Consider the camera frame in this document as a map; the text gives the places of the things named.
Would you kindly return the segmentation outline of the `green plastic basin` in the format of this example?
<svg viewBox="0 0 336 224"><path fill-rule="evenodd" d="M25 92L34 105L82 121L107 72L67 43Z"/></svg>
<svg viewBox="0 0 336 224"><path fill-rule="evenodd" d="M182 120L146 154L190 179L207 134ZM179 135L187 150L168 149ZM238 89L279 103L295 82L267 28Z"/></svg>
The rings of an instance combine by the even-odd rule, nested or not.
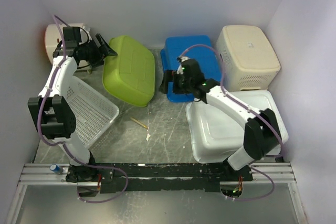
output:
<svg viewBox="0 0 336 224"><path fill-rule="evenodd" d="M144 45L129 36L112 38L116 56L105 58L102 83L107 92L133 106L146 107L155 93L155 59Z"/></svg>

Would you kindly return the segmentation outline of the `blue plastic tray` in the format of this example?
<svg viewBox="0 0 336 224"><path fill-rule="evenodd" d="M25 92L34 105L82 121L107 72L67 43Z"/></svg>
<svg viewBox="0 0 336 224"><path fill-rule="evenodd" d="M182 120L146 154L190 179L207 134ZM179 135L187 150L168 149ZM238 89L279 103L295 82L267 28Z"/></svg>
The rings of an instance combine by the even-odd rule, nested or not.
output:
<svg viewBox="0 0 336 224"><path fill-rule="evenodd" d="M222 76L221 67L211 48L211 40L206 35L167 38L160 52L163 70L177 70L180 66L177 58L180 55L196 60L205 78L197 85L201 91L201 97L204 97L211 88L219 86Z"/></svg>

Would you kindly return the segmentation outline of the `clear plastic tray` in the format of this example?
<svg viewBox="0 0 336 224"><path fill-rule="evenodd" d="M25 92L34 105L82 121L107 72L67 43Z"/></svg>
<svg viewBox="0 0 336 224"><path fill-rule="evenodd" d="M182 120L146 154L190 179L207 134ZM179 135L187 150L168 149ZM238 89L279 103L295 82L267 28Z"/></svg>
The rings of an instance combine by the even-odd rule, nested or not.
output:
<svg viewBox="0 0 336 224"><path fill-rule="evenodd" d="M76 133L85 148L90 148L119 115L113 102L75 76L66 100L76 117Z"/></svg>

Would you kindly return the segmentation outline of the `white plastic tub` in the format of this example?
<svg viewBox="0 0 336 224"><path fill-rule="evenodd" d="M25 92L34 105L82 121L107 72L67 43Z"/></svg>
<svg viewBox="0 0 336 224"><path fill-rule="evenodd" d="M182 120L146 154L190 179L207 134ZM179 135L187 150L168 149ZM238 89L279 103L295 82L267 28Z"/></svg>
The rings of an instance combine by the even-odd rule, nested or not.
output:
<svg viewBox="0 0 336 224"><path fill-rule="evenodd" d="M289 139L271 93L267 90L233 92L243 102L264 110L274 111L283 142ZM186 106L186 117L190 127L193 156L199 163L219 163L243 145L243 128L221 110L203 102L192 102Z"/></svg>

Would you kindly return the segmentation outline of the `beige perforated plastic basket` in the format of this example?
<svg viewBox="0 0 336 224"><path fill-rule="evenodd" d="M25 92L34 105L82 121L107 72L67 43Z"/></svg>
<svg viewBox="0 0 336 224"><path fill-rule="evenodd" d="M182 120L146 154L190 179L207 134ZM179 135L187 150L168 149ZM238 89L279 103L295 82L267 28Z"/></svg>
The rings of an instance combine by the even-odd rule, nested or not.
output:
<svg viewBox="0 0 336 224"><path fill-rule="evenodd" d="M216 41L217 61L230 92L267 90L281 69L264 32L256 26L224 26Z"/></svg>

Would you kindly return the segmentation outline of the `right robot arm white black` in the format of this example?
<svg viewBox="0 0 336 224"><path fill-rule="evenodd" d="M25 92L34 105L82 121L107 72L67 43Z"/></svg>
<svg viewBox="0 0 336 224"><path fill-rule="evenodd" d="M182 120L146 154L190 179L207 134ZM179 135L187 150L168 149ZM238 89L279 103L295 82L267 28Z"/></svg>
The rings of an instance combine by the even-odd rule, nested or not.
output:
<svg viewBox="0 0 336 224"><path fill-rule="evenodd" d="M235 180L243 167L262 159L276 146L283 146L273 110L257 109L229 93L221 82L205 78L195 59L179 57L178 60L178 69L163 72L159 91L166 94L172 83L173 92L193 94L199 101L224 112L244 130L242 147L223 162L223 176L227 180Z"/></svg>

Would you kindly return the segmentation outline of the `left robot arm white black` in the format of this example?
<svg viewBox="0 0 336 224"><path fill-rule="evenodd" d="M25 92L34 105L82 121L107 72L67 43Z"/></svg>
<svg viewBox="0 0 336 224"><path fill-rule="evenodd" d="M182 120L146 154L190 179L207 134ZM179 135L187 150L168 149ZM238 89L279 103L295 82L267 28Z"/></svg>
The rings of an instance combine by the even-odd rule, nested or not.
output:
<svg viewBox="0 0 336 224"><path fill-rule="evenodd" d="M85 181L97 178L99 166L76 133L76 116L66 93L82 61L96 67L107 56L117 56L100 34L91 37L79 26L56 27L60 40L52 53L52 69L38 96L29 98L28 109L40 139L48 146L59 146L70 160L72 169Z"/></svg>

